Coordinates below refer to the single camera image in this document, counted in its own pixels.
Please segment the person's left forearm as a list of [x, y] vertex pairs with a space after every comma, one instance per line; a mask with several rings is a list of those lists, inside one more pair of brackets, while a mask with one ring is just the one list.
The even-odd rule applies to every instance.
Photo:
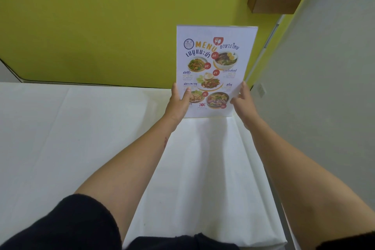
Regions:
[[138, 204], [182, 118], [163, 115], [148, 131], [94, 172], [75, 194], [109, 210], [124, 242]]

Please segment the acrylic menu stand with food pictures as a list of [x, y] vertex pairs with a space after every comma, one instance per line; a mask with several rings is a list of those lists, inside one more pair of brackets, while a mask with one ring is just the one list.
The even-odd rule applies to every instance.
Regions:
[[181, 96], [191, 89], [185, 118], [232, 116], [258, 27], [178, 25], [176, 32], [176, 84]]

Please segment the white wall conduit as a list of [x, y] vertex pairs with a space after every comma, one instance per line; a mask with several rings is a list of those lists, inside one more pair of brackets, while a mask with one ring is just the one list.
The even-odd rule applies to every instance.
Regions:
[[285, 17], [285, 14], [282, 14], [282, 15], [279, 17], [279, 19], [277, 20], [277, 22], [275, 23], [275, 25], [274, 25], [272, 31], [270, 32], [268, 38], [266, 39], [266, 41], [265, 41], [265, 43], [264, 43], [264, 45], [263, 45], [263, 47], [262, 47], [262, 49], [261, 49], [259, 55], [257, 56], [255, 62], [252, 64], [252, 66], [251, 66], [251, 68], [250, 68], [250, 71], [247, 73], [247, 75], [246, 75], [246, 77], [245, 77], [245, 82], [248, 82], [248, 81], [249, 81], [251, 75], [253, 74], [253, 72], [254, 72], [256, 66], [258, 65], [260, 59], [261, 59], [262, 56], [264, 55], [264, 53], [265, 53], [265, 51], [266, 51], [266, 49], [267, 49], [267, 47], [268, 47], [270, 41], [271, 41], [272, 38], [274, 37], [276, 31], [278, 30], [280, 24], [282, 23], [282, 21], [283, 21], [283, 19], [284, 19], [284, 17]]

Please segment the person's right forearm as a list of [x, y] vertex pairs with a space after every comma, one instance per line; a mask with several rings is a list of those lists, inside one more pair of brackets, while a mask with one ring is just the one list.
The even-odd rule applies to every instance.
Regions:
[[301, 250], [375, 250], [375, 211], [260, 117], [243, 122]]

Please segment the person's left hand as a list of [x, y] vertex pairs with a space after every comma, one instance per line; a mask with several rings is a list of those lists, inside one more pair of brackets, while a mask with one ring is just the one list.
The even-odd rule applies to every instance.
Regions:
[[177, 84], [174, 82], [171, 88], [170, 100], [162, 116], [163, 120], [166, 120], [174, 129], [180, 124], [189, 108], [189, 105], [184, 105], [182, 103], [182, 97], [180, 97]]

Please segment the person's right hand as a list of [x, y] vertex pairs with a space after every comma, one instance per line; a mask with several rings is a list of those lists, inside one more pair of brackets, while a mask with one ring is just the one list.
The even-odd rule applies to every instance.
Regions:
[[261, 118], [256, 110], [256, 106], [250, 93], [250, 88], [246, 82], [241, 82], [240, 91], [236, 97], [241, 97], [243, 102], [240, 106], [233, 106], [235, 112], [241, 119], [245, 128], [251, 131]]

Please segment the white tablecloth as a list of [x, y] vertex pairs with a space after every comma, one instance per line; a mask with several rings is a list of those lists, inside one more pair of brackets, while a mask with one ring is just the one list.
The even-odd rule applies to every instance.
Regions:
[[[168, 89], [0, 83], [0, 245], [48, 214], [163, 115]], [[237, 115], [186, 118], [140, 200], [137, 237], [202, 233], [241, 248], [287, 239]]]

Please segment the black shirt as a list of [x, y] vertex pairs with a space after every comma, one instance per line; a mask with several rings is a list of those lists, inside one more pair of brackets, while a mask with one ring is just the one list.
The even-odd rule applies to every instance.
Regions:
[[[139, 237], [134, 250], [239, 250], [204, 235], [176, 238]], [[114, 217], [103, 204], [84, 194], [65, 197], [50, 213], [15, 234], [0, 250], [123, 250]]]

